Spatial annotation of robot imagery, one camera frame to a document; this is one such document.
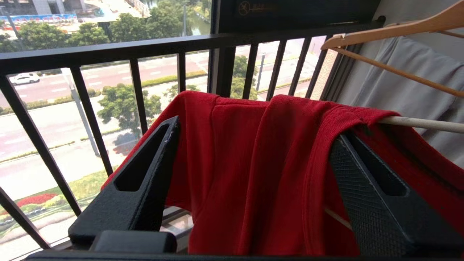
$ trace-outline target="billboard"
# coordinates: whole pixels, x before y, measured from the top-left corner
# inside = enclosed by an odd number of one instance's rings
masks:
[[[77,15],[75,13],[65,14],[40,14],[40,15],[12,15],[13,23],[24,24],[27,22],[37,23],[70,23],[77,22]],[[0,16],[0,20],[5,21],[5,25],[9,25],[8,17]]]

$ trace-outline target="building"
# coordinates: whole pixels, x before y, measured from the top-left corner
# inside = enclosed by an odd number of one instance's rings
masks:
[[[84,0],[0,0],[10,15],[64,14],[86,11]]]

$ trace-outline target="gray cloth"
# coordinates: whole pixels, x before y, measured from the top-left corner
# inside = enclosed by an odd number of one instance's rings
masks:
[[[464,90],[464,63],[406,37],[383,41],[375,60],[455,90]],[[352,105],[404,117],[464,123],[464,100],[372,66]],[[416,129],[442,155],[464,167],[464,134]]]

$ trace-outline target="red flowers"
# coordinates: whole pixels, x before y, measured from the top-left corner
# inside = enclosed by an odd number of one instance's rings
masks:
[[[47,200],[52,199],[56,195],[57,194],[45,193],[37,196],[23,198],[20,201],[18,201],[18,207],[22,207],[27,204],[42,204],[45,203]]]

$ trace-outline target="green tree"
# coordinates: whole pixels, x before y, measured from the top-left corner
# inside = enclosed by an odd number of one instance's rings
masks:
[[[148,91],[142,93],[145,113],[148,121],[151,121],[156,114],[161,113],[160,97],[156,95],[148,97]],[[121,129],[131,129],[134,135],[140,137],[142,132],[139,129],[139,114],[132,85],[120,83],[116,87],[105,86],[102,94],[104,98],[98,103],[103,109],[97,112],[97,115],[103,120],[103,123],[107,124],[112,118],[115,118],[119,121]]]
[[[110,24],[113,42],[130,42],[149,39],[144,18],[122,13],[119,19]]]
[[[0,52],[16,52],[18,50],[9,38],[10,36],[7,33],[0,34]]]
[[[209,18],[210,16],[211,4],[211,0],[201,0],[201,9],[203,10],[203,13],[205,14],[206,18]]]
[[[231,85],[231,98],[241,99],[243,95],[243,88],[245,86],[245,77],[246,70],[248,67],[248,58],[244,55],[236,56],[233,64],[233,73],[232,73],[232,85]],[[253,75],[258,72],[255,67]],[[250,100],[256,100],[258,98],[258,92],[256,91],[255,86],[256,80],[253,79],[251,82],[250,89]]]
[[[157,7],[150,10],[150,14],[151,16],[147,18],[147,32],[150,39],[182,35],[184,30],[183,5],[171,1],[161,1],[158,2]],[[187,19],[187,35],[191,35],[192,32],[190,24],[191,22]]]
[[[85,23],[79,26],[79,31],[73,33],[68,39],[70,46],[91,46],[107,44],[110,40],[103,29],[97,24]]]
[[[186,85],[185,86],[186,90],[189,91],[200,91],[200,89],[196,85]],[[164,92],[164,97],[168,97],[169,102],[171,102],[175,96],[177,95],[177,85],[171,86],[171,88],[168,89],[168,91]]]
[[[67,47],[67,34],[46,23],[29,22],[18,32],[26,48],[43,50]]]
[[[233,77],[231,85],[231,98],[241,99],[243,96],[243,88],[245,86],[245,79],[241,77]],[[255,88],[251,87],[250,89],[250,100],[258,99],[258,92]]]
[[[246,69],[248,66],[248,58],[245,55],[235,56],[235,61],[233,63],[233,75],[234,77],[246,77]],[[255,67],[253,75],[258,72],[258,69]]]

